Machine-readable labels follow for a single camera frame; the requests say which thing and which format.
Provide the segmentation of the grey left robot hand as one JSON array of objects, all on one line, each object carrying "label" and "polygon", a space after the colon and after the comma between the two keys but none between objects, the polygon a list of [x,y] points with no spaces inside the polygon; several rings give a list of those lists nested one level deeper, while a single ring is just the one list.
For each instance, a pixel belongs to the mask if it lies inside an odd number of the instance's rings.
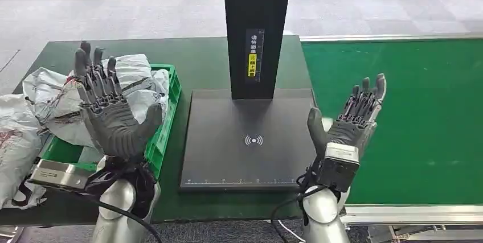
[{"label": "grey left robot hand", "polygon": [[162,105],[151,104],[146,118],[139,123],[122,94],[115,69],[116,59],[102,65],[102,49],[95,49],[90,57],[91,45],[82,41],[75,52],[74,75],[81,103],[81,116],[95,148],[107,156],[125,161],[144,159],[149,139],[162,125]]}]

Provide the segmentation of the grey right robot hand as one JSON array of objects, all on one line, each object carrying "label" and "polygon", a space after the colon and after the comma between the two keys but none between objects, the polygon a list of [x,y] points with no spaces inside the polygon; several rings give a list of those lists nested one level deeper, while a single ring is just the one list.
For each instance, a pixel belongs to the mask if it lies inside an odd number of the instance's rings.
[{"label": "grey right robot hand", "polygon": [[365,77],[362,85],[355,85],[341,112],[333,121],[329,131],[325,131],[322,114],[312,107],[308,114],[307,126],[314,144],[316,158],[322,159],[329,143],[354,146],[362,157],[364,150],[377,126],[378,116],[387,91],[385,75],[380,73],[375,86]]}]

